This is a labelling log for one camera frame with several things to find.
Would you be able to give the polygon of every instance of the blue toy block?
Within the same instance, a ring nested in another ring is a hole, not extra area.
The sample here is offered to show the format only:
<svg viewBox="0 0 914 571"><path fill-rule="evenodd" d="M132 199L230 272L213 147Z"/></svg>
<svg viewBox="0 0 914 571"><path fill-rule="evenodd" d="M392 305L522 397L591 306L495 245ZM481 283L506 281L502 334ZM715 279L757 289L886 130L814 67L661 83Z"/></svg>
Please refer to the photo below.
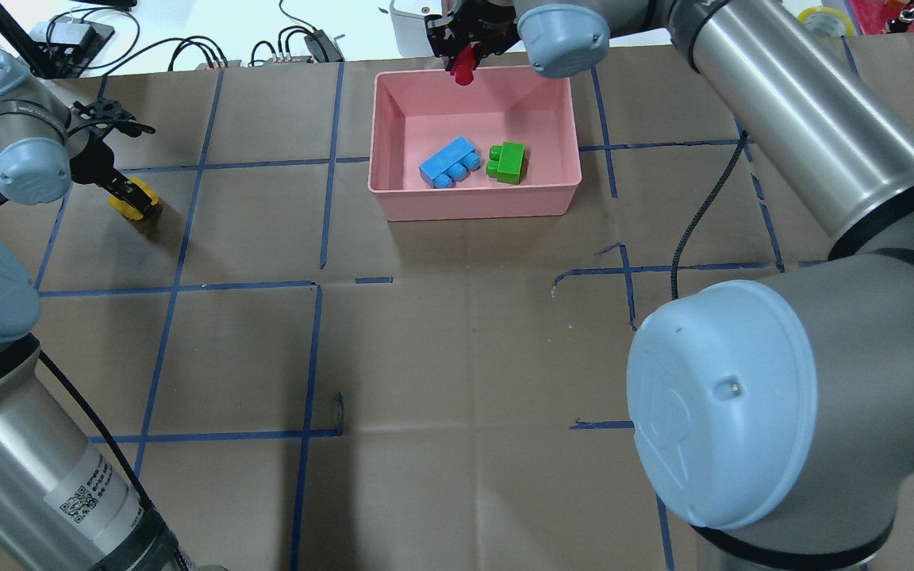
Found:
<svg viewBox="0 0 914 571"><path fill-rule="evenodd" d="M474 145L463 136L457 137L418 166L421 177L434 188L450 188L454 181L467 178L468 171L477 171L482 159Z"/></svg>

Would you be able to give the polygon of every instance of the green toy block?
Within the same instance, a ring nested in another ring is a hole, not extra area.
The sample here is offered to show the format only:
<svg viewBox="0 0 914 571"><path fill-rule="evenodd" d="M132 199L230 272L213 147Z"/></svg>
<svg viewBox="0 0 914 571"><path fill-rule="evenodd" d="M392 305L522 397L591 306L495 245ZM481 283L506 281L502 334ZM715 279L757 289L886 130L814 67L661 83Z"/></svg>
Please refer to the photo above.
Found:
<svg viewBox="0 0 914 571"><path fill-rule="evenodd" d="M520 184L524 170L524 144L504 141L489 149L486 174L501 183Z"/></svg>

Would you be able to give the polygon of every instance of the qr code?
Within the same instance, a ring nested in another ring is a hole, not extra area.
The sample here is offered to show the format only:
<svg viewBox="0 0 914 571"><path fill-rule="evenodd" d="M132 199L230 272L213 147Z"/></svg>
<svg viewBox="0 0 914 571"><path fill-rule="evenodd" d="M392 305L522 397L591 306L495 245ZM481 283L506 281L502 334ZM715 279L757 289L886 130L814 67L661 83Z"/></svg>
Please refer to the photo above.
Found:
<svg viewBox="0 0 914 571"><path fill-rule="evenodd" d="M80 485L76 495L66 500L64 504L59 506L59 509L76 523L81 523L83 518L87 517L87 514L97 506L98 498L94 498L94 495L90 494L87 488Z"/></svg>

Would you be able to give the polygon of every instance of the pink plastic box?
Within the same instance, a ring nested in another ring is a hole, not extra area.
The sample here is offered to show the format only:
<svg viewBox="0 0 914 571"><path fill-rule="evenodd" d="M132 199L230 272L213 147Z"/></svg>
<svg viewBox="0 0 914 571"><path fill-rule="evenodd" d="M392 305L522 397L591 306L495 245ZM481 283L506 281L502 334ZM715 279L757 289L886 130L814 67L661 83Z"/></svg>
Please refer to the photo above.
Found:
<svg viewBox="0 0 914 571"><path fill-rule="evenodd" d="M552 217L570 207L581 163L569 79L545 79L529 66L484 67L470 86L442 70L376 76L369 190L387 220ZM434 189L418 165L464 135L482 169L453 188ZM519 185L489 178L489 148L527 145Z"/></svg>

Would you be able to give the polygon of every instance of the building block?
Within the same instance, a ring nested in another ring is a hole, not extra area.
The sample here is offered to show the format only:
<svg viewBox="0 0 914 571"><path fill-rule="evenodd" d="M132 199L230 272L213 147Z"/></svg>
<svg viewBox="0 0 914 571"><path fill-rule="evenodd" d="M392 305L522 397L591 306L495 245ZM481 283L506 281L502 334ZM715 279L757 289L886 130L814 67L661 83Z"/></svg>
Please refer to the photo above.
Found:
<svg viewBox="0 0 914 571"><path fill-rule="evenodd" d="M464 180L469 171L477 171L481 166L482 159L474 151L474 145L461 136L429 156L418 166L418 172L432 187L450 188L454 181Z"/></svg>
<svg viewBox="0 0 914 571"><path fill-rule="evenodd" d="M501 183L520 184L524 170L524 144L504 141L489 149L486 174Z"/></svg>

